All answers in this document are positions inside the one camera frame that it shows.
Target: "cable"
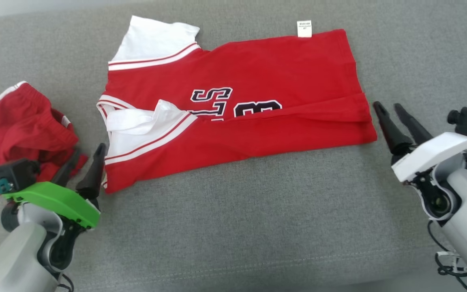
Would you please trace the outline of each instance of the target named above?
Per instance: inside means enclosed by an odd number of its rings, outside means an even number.
[[[426,226],[427,229],[428,229],[428,234],[430,235],[430,237],[432,237],[432,240],[440,247],[442,248],[444,251],[449,251],[446,247],[444,247],[438,240],[435,239],[435,236],[433,236],[433,233],[432,233],[432,229],[430,228],[430,226],[432,225],[433,221],[430,220],[428,222],[428,225]],[[464,281],[462,281],[461,278],[464,278],[464,277],[467,277],[467,273],[461,273],[461,274],[458,274],[458,273],[454,273],[452,270],[453,270],[453,267],[452,266],[445,266],[443,264],[441,264],[441,261],[439,261],[439,255],[436,253],[435,254],[435,263],[439,266],[439,268],[437,268],[437,273],[439,273],[439,275],[441,276],[445,276],[445,275],[450,275],[450,276],[454,276],[455,279],[457,281],[459,281],[459,283],[462,285],[462,287],[467,291],[467,285],[464,283]],[[464,269],[463,268],[457,268],[458,271],[463,271]]]
[[[70,287],[67,286],[67,285],[64,285],[64,284],[59,284],[57,285],[57,287],[61,287],[61,288],[64,288],[66,290],[68,290],[68,292],[75,292],[75,285],[73,285],[73,281],[71,281],[71,279],[66,276],[65,274],[62,274],[63,278],[66,279],[66,281],[68,281],[68,283],[70,283]]]
[[[68,287],[68,286],[66,286],[66,285],[64,285],[64,284],[59,284],[59,285],[57,285],[57,287],[64,288],[64,289],[68,290],[68,292],[73,292],[73,290],[71,290],[70,287]]]
[[[426,227],[428,229],[428,234],[430,237],[432,237],[432,240],[440,247],[443,249],[443,251],[449,251],[446,247],[444,247],[438,240],[435,239],[435,236],[432,234],[432,229],[430,228],[430,225],[432,225],[433,220],[428,221],[428,226]]]
[[[462,279],[460,279],[459,277],[455,277],[455,279],[457,279],[457,281],[459,281],[459,283],[461,283],[462,287],[464,289],[466,289],[466,291],[467,291],[467,285],[464,283],[464,281],[462,281]]]

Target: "red and white striped trim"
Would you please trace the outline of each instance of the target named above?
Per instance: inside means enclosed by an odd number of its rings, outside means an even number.
[[[111,62],[108,62],[109,71],[136,69],[136,68],[143,68],[143,67],[150,67],[150,66],[172,63],[180,59],[183,59],[185,56],[187,56],[188,54],[190,54],[191,52],[199,48],[201,47],[196,42],[194,42],[192,44],[189,44],[187,47],[183,48],[176,54],[163,57],[163,58],[138,59],[138,60],[130,60],[130,61],[111,61]]]
[[[114,111],[114,110],[123,110],[123,109],[136,109],[133,105],[130,105],[129,103],[103,94],[100,96],[99,101],[96,103],[96,108],[102,115],[102,118],[104,119],[104,124],[107,121],[107,113],[108,111]]]
[[[136,109],[133,105],[121,99],[118,99],[118,98],[115,98],[115,97],[112,97],[106,94],[103,94],[102,96],[100,96],[100,99],[96,103],[96,105],[110,105],[118,109]]]
[[[148,141],[145,144],[139,146],[138,148],[134,149],[131,152],[122,154],[122,155],[116,155],[114,157],[106,157],[104,159],[105,164],[109,165],[112,163],[117,163],[121,161],[127,161],[136,157],[139,157],[140,155],[143,155],[151,150],[154,150],[158,147],[161,147],[168,142],[172,141],[174,138],[176,138],[178,135],[183,133],[185,129],[187,129],[192,122],[194,122],[197,119],[197,117],[191,113],[187,113],[183,115],[175,124],[174,127],[169,128],[163,135],[161,135],[160,138],[152,141]]]

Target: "white sleeve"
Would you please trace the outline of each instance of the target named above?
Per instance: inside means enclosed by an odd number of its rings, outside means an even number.
[[[166,58],[196,43],[199,27],[131,17],[129,29],[110,64]]]

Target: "red fabric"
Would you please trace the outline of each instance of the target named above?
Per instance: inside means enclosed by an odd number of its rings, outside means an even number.
[[[21,84],[0,100],[0,165],[28,158],[41,163],[38,181],[50,181],[71,157],[78,141],[71,124],[61,124],[63,115],[28,83]],[[81,155],[76,170],[87,161]]]
[[[159,99],[182,110],[213,110],[213,99],[192,102],[195,89],[230,87],[223,116],[237,103],[277,100],[282,107],[343,98],[362,92],[344,30],[309,37],[237,41],[213,51],[197,49],[173,63],[109,71],[103,94],[138,109],[154,110]]]
[[[108,95],[138,109],[152,111],[163,99],[197,115],[226,101],[223,114],[198,115],[167,144],[106,164],[108,193],[199,167],[377,138],[343,30],[197,49],[171,63],[109,71],[108,79],[101,101]],[[219,92],[211,100],[192,100],[196,90],[202,90],[201,99],[214,88],[231,92],[224,99],[217,98]],[[119,101],[109,102],[127,108]],[[236,114],[239,105],[265,101],[281,109]],[[223,121],[211,121],[218,118]]]
[[[106,193],[136,181],[249,157],[373,142],[376,131],[366,104],[365,95],[356,94],[224,122],[198,118],[167,144],[135,159],[106,164]]]

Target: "gray fabric surface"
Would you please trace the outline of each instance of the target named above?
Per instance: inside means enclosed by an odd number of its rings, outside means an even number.
[[[91,153],[107,141],[95,108],[106,61],[133,14],[200,26],[205,49],[294,35],[297,20],[313,20],[313,32],[344,28],[369,102],[389,109],[400,102],[434,134],[452,131],[446,114],[467,106],[467,2],[444,0],[165,0],[0,18],[0,93],[28,81],[70,118]],[[435,268],[419,200],[397,182],[381,132],[378,139],[193,170],[102,196],[100,227],[79,238],[68,275],[88,292],[261,291]],[[0,241],[5,236],[0,226]]]

